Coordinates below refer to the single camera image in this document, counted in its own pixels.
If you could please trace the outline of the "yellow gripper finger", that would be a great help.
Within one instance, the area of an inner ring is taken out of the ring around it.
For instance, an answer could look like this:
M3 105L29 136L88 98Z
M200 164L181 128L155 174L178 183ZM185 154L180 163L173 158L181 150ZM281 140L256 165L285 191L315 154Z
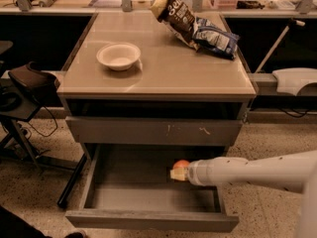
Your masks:
M188 168L176 168L170 171L170 177L175 180L187 181Z

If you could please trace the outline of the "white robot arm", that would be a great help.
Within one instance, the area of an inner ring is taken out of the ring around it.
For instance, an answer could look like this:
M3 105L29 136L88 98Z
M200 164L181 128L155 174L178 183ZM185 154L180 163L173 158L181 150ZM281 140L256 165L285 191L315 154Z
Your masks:
M170 177L196 186L247 183L303 193L295 238L317 236L317 151L252 161L237 157L180 160L170 170Z

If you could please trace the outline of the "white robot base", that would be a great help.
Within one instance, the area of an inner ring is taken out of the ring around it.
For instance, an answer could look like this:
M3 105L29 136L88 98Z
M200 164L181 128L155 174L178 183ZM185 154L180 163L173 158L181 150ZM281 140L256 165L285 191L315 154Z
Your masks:
M317 69L292 67L275 70L272 75L277 81L276 91L296 96L302 88L317 83Z

